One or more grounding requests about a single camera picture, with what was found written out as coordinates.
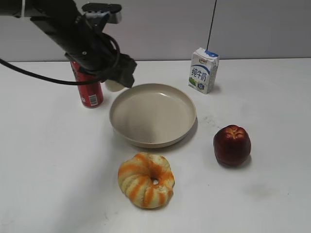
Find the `apple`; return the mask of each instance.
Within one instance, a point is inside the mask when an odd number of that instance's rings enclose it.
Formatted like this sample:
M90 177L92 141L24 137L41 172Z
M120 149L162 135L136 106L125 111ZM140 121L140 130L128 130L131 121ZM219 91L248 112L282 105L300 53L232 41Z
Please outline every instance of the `apple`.
M214 151L219 163L238 166L249 157L251 140L245 129L237 125L228 125L214 136Z

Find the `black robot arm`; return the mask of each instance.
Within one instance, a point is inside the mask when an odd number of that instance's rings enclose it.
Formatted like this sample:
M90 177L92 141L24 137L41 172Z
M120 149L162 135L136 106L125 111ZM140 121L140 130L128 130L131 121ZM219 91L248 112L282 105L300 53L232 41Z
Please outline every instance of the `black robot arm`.
M73 0L0 0L0 15L30 17L39 29L56 42L65 56L77 62L82 72L97 80L134 83L136 62L118 50L117 42L102 33L106 23L118 23L121 6L89 3L82 15Z

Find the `milk carton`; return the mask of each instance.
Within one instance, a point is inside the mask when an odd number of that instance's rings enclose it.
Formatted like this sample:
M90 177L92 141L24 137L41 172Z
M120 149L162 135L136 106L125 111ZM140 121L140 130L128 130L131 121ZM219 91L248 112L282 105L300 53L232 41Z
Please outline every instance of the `milk carton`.
M215 83L219 56L213 52L199 48L192 54L189 86L207 94Z

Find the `black wire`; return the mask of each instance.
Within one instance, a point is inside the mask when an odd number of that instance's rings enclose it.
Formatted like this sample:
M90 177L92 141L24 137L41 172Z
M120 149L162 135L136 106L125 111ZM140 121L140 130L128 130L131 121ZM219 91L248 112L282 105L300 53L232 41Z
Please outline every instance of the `black wire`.
M111 69L114 69L118 65L118 63L119 63L120 48L119 48L119 45L118 45L118 43L116 42L116 40L114 38L112 38L111 36L109 36L109 35L107 35L105 33L103 33L103 36L108 37L109 40L116 47L117 57L116 57L116 60L115 60L114 64L111 67ZM8 67L8 68L10 68L10 69L12 69L14 71L17 71L19 73L22 73L22 74L25 74L25 75L28 75L28 76L31 76L31 77L34 77L34 78L37 78L37 79L45 80L45 81L48 81L48 82L51 82L51 83L57 83L57 84L62 84L62 85L80 86L80 85L87 85L87 84L97 83L97 82L99 82L99 81L104 79L103 77L100 77L100 78L96 78L96 79L93 79L93 80L90 80L90 81L84 81L84 82L64 81L64 80L48 78L46 76L42 76L42 75L39 75L39 74L32 73L30 71L21 69L19 67L16 67L16 66L6 62L5 60L3 60L1 58L0 58L0 64L4 65L5 67Z
M208 41L207 41L206 50L208 50L208 46L209 46L209 39L210 39L210 34L211 34L211 32L212 32L212 27L213 27L213 22L214 22L214 16L215 16L215 10L216 10L216 4L217 4L217 0L215 0L214 10L213 10L213 16L212 16L212 22L210 23L209 35L208 35Z

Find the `beige plate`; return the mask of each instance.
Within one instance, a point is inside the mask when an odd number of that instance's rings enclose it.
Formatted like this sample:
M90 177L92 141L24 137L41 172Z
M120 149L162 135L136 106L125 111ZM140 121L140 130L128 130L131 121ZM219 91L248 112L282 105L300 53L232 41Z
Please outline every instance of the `beige plate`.
M196 110L182 91L163 84L144 84L121 93L110 109L110 122L129 143L144 148L170 146L195 123Z

